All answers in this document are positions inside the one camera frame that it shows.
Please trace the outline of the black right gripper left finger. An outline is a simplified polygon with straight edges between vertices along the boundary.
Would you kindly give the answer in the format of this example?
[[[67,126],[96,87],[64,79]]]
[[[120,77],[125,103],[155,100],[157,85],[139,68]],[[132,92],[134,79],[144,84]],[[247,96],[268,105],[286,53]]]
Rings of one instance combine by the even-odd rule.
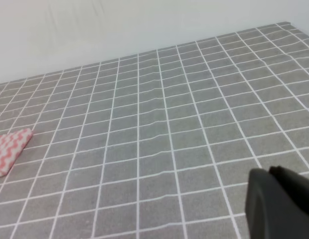
[[[269,171],[252,169],[245,214],[252,239],[309,239],[309,187],[281,185]]]

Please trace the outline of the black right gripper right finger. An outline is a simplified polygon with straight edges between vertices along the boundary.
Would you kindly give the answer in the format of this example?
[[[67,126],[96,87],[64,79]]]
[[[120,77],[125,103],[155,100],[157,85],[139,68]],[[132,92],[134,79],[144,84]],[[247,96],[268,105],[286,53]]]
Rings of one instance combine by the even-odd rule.
[[[273,175],[281,185],[291,187],[309,187],[309,179],[290,169],[281,166],[271,166],[269,173]]]

